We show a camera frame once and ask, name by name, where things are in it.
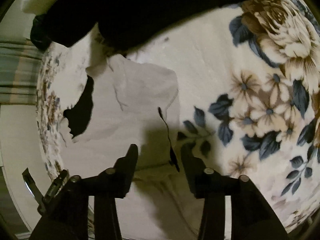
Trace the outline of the cream white garment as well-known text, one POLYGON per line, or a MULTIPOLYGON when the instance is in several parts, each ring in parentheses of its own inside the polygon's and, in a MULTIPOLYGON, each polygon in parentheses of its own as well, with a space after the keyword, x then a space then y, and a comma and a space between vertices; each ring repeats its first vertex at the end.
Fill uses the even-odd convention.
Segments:
POLYGON ((133 239, 196 239, 203 200, 190 192, 181 147, 219 172, 227 148, 219 139, 219 119, 208 111, 228 88, 221 60, 185 60, 115 55, 86 70, 93 79, 93 109, 82 133, 66 135, 61 156, 72 173, 84 177, 114 164, 131 144, 139 156, 130 191, 116 201, 120 229, 133 239))

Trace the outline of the striped green curtain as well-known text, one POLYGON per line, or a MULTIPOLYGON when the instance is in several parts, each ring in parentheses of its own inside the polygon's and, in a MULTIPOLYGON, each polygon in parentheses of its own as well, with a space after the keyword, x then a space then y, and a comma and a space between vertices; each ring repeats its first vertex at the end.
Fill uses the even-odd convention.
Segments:
POLYGON ((29 40, 1 40, 1 104, 35 104, 42 57, 29 40))

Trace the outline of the floral cream bed blanket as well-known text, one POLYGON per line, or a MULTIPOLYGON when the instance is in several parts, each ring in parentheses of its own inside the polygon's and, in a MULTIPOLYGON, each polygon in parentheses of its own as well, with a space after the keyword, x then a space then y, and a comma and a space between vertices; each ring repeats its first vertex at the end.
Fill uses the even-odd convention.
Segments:
POLYGON ((303 0, 247 0, 193 15, 125 51, 97 26, 71 47, 52 42, 37 81, 41 155, 51 179, 62 170, 87 68, 121 55, 221 60, 228 88, 209 106, 219 119, 230 178, 251 178, 286 232, 319 209, 319 24, 303 0))

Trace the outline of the dark green duvet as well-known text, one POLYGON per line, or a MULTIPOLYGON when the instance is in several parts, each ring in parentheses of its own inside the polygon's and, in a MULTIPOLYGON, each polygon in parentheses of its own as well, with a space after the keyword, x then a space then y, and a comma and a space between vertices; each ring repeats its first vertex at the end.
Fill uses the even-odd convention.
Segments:
POLYGON ((71 47, 97 26, 106 44, 125 51, 162 30, 210 9, 247 0, 57 0, 36 16, 30 32, 41 51, 71 47))

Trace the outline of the black garment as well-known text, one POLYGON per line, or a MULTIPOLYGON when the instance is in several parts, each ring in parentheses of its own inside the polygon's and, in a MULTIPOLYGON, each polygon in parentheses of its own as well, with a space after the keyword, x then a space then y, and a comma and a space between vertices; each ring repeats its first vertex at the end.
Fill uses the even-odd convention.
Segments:
POLYGON ((94 88, 93 78, 87 76, 87 82, 78 102, 71 109, 63 112, 63 117, 68 120, 68 128, 72 139, 81 135, 86 130, 92 115, 94 88))

